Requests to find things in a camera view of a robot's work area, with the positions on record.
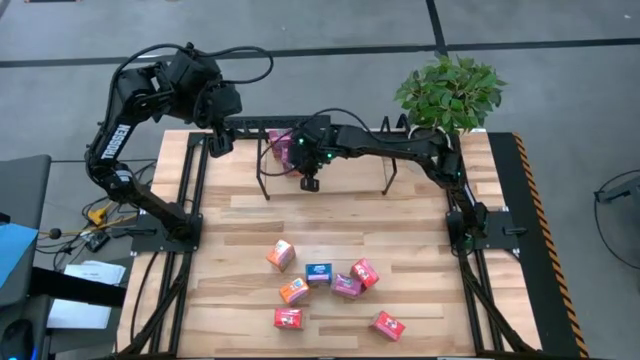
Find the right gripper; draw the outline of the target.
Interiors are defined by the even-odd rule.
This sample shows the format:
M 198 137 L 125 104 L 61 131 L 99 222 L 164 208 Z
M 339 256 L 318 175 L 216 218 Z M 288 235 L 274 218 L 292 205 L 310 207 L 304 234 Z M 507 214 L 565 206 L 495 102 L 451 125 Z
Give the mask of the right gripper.
M 301 190 L 312 193 L 320 190 L 320 182 L 313 175 L 341 156 L 337 137 L 337 130 L 321 130 L 319 133 L 295 130 L 292 133 L 288 162 L 304 175 L 300 179 Z

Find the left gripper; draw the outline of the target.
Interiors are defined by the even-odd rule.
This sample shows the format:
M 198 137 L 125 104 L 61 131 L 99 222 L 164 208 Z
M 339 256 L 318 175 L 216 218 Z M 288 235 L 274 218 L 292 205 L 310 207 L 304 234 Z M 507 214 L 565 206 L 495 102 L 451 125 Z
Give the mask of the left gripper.
M 214 84 L 209 82 L 200 91 L 195 102 L 195 124 L 201 129 L 213 129 L 208 140 L 208 150 L 211 157 L 224 156 L 234 149 L 235 132 L 225 129 L 224 121 L 227 117 L 239 114 L 242 103 L 235 85 L 230 82 Z

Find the magenta Raisin Bran cereal box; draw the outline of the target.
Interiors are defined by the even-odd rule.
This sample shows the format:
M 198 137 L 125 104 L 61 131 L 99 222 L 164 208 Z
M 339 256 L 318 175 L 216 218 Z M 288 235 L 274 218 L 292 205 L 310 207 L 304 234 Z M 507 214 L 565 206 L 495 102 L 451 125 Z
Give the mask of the magenta Raisin Bran cereal box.
M 331 290 L 339 296 L 355 299 L 362 294 L 363 285 L 355 277 L 338 273 L 331 283 Z
M 285 153 L 288 151 L 291 143 L 291 133 L 291 129 L 271 129 L 268 131 L 271 151 L 276 159 L 281 161 L 286 159 Z

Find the orange Mini Wheats cereal box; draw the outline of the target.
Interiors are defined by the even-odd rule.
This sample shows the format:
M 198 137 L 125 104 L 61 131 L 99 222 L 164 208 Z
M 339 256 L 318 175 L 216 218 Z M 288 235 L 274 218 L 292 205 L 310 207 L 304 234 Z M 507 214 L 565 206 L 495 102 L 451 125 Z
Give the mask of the orange Mini Wheats cereal box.
M 266 260 L 280 272 L 284 272 L 296 256 L 295 248 L 285 240 L 278 240 L 271 251 L 267 254 Z
M 302 278 L 296 278 L 279 289 L 280 297 L 290 306 L 304 299 L 309 292 L 310 288 Z

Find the blue Frosted Flakes cereal box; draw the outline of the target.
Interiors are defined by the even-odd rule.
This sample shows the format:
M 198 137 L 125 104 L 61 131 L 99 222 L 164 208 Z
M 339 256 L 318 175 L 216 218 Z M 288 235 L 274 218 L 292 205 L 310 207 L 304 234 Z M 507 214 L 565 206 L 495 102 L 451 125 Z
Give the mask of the blue Frosted Flakes cereal box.
M 330 263 L 305 265 L 305 279 L 309 286 L 330 285 L 333 279 Z

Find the red Froot Loops cereal box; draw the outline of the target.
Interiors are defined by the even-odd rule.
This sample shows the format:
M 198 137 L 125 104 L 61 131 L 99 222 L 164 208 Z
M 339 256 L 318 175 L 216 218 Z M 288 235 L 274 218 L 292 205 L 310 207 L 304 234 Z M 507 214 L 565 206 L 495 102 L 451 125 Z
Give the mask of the red Froot Loops cereal box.
M 406 326 L 402 322 L 385 311 L 376 313 L 370 321 L 369 327 L 387 340 L 394 342 L 400 340 L 406 329 Z
M 273 326 L 278 329 L 302 330 L 304 313 L 299 308 L 276 308 Z
M 363 291 L 373 287 L 379 281 L 379 275 L 366 258 L 356 261 L 350 269 L 351 276 L 361 283 Z

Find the wooden shelf with black legs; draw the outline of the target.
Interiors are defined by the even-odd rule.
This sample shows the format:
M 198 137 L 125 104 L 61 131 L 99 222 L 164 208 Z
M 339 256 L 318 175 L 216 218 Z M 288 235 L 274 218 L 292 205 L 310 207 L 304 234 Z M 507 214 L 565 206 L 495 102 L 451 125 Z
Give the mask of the wooden shelf with black legs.
M 284 161 L 274 157 L 268 140 L 257 139 L 256 178 L 262 194 L 269 200 L 274 196 L 302 195 L 300 179 L 304 176 L 288 162 L 288 151 Z M 377 156 L 359 158 L 337 158 L 324 165 L 314 175 L 320 182 L 320 194 L 340 193 L 386 193 L 398 173 L 394 159 Z

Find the white plant pot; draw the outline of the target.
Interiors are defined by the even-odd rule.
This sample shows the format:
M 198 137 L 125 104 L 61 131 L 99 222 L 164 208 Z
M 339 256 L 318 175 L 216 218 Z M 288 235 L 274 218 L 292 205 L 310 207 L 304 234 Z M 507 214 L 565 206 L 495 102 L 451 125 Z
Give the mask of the white plant pot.
M 442 127 L 424 127 L 413 125 L 408 134 L 409 140 L 429 140 L 436 146 L 453 148 L 452 139 Z

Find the yellow connector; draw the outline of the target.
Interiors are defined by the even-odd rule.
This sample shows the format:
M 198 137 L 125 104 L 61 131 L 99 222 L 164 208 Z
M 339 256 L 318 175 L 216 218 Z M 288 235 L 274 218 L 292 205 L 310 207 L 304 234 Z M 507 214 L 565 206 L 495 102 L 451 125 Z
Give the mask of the yellow connector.
M 107 218 L 108 218 L 107 213 L 111 205 L 112 205 L 112 202 L 109 202 L 101 208 L 89 209 L 87 211 L 88 220 L 96 227 L 106 224 Z

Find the small black device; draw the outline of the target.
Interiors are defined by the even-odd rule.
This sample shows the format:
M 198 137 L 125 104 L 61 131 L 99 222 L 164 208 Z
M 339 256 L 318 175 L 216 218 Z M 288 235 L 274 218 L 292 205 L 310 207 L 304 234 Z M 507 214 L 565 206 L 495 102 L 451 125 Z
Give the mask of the small black device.
M 104 232 L 92 232 L 85 236 L 85 247 L 92 253 L 101 250 L 110 240 L 110 236 Z

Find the green leafy plant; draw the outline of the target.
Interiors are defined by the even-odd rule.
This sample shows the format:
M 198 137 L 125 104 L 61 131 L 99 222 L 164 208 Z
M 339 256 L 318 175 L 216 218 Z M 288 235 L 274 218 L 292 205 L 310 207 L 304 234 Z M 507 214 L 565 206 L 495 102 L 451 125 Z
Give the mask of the green leafy plant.
M 411 124 L 450 134 L 483 128 L 502 103 L 507 86 L 496 69 L 470 57 L 437 55 L 413 70 L 397 88 L 394 100 Z

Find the white paper sheets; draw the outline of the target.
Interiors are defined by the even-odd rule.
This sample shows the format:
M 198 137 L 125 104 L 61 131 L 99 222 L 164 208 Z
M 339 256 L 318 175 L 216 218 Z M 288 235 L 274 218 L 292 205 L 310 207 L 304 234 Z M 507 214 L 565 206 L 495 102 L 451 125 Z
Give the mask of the white paper sheets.
M 88 260 L 82 264 L 68 264 L 64 274 L 106 285 L 119 285 L 126 268 L 121 265 Z M 107 327 L 111 308 L 89 303 L 60 300 L 53 301 L 49 312 L 49 329 L 103 330 Z

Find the black computer mouse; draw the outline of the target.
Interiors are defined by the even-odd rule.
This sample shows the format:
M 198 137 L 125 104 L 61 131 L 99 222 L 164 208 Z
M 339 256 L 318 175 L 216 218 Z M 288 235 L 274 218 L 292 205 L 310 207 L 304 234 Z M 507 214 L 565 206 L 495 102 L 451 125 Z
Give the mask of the black computer mouse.
M 34 353 L 32 323 L 27 319 L 12 322 L 0 337 L 2 360 L 32 360 Z

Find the grey stand leg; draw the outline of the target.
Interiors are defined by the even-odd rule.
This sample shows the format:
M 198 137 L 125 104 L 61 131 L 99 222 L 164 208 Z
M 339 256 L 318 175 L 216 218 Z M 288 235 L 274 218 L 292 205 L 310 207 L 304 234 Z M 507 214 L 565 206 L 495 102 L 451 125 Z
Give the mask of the grey stand leg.
M 624 181 L 609 190 L 595 192 L 595 199 L 599 203 L 610 203 L 623 197 L 631 197 L 634 204 L 640 207 L 640 176 Z

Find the black aluminium table frame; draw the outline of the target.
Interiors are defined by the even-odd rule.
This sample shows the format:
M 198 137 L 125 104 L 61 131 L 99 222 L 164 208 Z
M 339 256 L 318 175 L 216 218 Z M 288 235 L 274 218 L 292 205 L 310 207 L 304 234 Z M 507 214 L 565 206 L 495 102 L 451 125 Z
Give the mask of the black aluminium table frame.
M 157 189 L 188 215 L 203 216 L 195 252 L 136 253 L 109 360 L 195 360 L 224 356 L 413 356 L 428 351 L 522 359 L 535 350 L 499 311 L 483 250 L 455 254 L 445 197 L 435 188 L 264 198 L 257 139 L 227 158 L 208 155 L 205 132 L 169 131 Z M 266 256 L 278 240 L 296 256 L 280 272 Z M 308 263 L 349 269 L 368 259 L 383 282 L 359 301 L 320 289 L 302 304 L 302 330 L 271 326 L 278 285 Z M 369 327 L 385 311 L 406 329 L 399 341 Z

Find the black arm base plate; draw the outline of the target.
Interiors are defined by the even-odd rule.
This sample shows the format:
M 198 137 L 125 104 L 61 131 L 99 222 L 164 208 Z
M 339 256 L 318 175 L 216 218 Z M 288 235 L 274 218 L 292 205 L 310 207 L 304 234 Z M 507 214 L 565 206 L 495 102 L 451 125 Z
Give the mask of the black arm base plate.
M 519 247 L 518 235 L 524 228 L 513 225 L 509 212 L 489 212 L 485 228 L 476 234 L 472 227 L 465 223 L 459 211 L 451 211 L 445 217 L 451 248 L 455 254 L 470 254 L 475 250 L 507 249 Z
M 185 240 L 176 240 L 158 219 L 148 214 L 141 215 L 137 224 L 128 229 L 132 237 L 131 250 L 136 253 L 195 252 L 200 245 L 202 225 L 203 216 L 199 214 L 189 224 L 189 236 Z

